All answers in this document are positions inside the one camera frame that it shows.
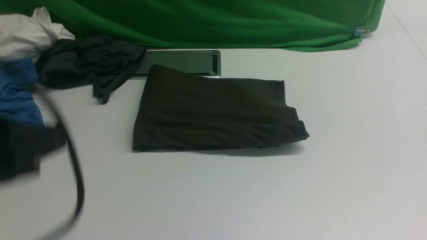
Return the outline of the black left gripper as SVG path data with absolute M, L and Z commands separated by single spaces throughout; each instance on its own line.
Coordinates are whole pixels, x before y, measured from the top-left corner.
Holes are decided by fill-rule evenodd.
M 41 159 L 65 146 L 63 125 L 32 125 L 1 119 L 0 180 L 12 181 L 27 174 L 38 174 Z

